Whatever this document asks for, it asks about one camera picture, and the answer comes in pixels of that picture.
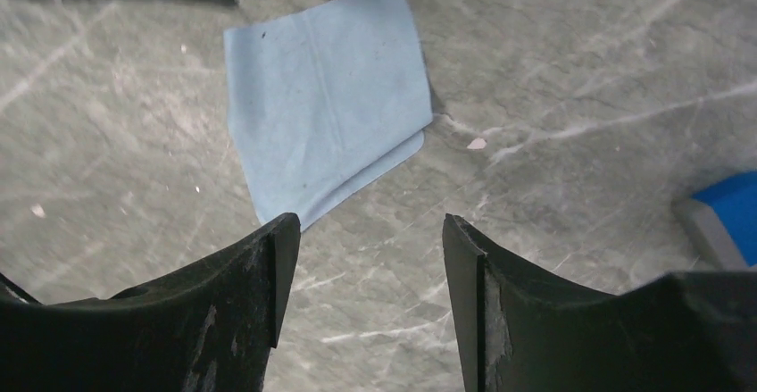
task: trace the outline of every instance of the gray edge of blue object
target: gray edge of blue object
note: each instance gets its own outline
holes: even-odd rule
[[[718,214],[710,206],[688,198],[673,204],[673,214],[704,259],[725,270],[757,270],[749,268]]]

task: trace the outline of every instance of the blue cloth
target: blue cloth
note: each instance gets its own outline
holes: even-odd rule
[[[692,198],[715,211],[746,264],[757,265],[757,171],[722,180]]]
[[[229,131],[261,222],[307,229],[423,145],[426,68],[405,0],[334,0],[224,33]]]

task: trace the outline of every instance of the folded cloth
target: folded cloth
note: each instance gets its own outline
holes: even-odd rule
[[[334,0],[224,33],[229,131],[260,222],[307,229],[423,145],[426,68],[405,0]]]

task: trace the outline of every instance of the stone floor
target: stone floor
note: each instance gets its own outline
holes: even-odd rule
[[[325,1],[243,3],[262,21]],[[409,2],[435,122],[304,234],[269,390],[462,390],[445,213],[617,293],[707,268],[670,202],[757,167],[757,0]],[[4,274],[46,303],[108,297],[259,226],[226,129],[221,33],[244,23],[0,0]]]

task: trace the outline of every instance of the blue and gray object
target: blue and gray object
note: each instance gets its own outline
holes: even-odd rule
[[[757,171],[732,176],[673,205],[695,248],[727,270],[757,270]]]

